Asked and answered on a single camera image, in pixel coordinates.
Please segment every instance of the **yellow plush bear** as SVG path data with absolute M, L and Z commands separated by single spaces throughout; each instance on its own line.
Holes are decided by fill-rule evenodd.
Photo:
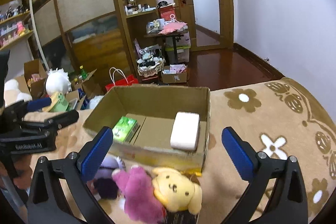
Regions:
M 202 189 L 171 168 L 154 168 L 152 180 L 155 197 L 172 213 L 188 210 L 197 215 L 202 208 Z

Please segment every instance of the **green bottle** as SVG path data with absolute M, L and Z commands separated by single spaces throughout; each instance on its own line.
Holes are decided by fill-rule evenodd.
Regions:
M 81 70 L 81 75 L 83 77 L 83 80 L 85 80 L 87 78 L 87 72 L 83 69 L 83 66 L 79 67 Z

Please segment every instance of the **white flower pattern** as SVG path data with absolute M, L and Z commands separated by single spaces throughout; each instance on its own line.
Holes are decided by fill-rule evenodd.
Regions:
M 275 142 L 273 142 L 266 134 L 262 134 L 260 138 L 266 147 L 263 149 L 263 152 L 265 152 L 269 157 L 276 154 L 281 160 L 286 160 L 288 158 L 286 153 L 280 149 L 287 143 L 287 140 L 284 137 L 278 137 Z

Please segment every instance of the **fluffy white stuffed animal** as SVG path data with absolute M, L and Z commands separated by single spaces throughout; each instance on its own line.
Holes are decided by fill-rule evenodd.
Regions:
M 33 100 L 30 94 L 19 90 L 19 83 L 15 79 L 11 79 L 5 83 L 3 98 L 6 107 L 20 100 L 24 100 L 25 102 Z
M 63 69 L 51 69 L 48 72 L 45 89 L 49 96 L 52 96 L 55 92 L 62 92 L 64 95 L 67 94 L 71 89 L 68 73 L 64 72 Z

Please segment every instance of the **bed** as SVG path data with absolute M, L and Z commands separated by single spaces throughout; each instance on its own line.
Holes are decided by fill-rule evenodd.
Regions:
M 91 140 L 82 124 L 90 110 L 80 112 L 77 124 L 59 132 L 57 150 L 45 155 L 64 158 L 79 151 Z M 30 113 L 26 119 L 43 120 L 49 113 Z M 199 224 L 221 223 L 246 189 L 221 143 L 223 128 L 231 126 L 256 151 L 275 159 L 295 155 L 300 163 L 307 192 L 311 222 L 321 211 L 336 187 L 336 127 L 320 103 L 299 83 L 290 78 L 211 92 L 211 118 L 208 152 L 199 182 L 203 189 Z M 38 157 L 34 155 L 34 169 Z M 127 161 L 127 167 L 134 162 Z M 74 215 L 83 218 L 65 181 L 62 187 Z M 271 180 L 254 213 L 259 217 L 270 197 Z M 100 205 L 115 223 L 135 223 L 122 211 L 118 200 L 101 200 Z

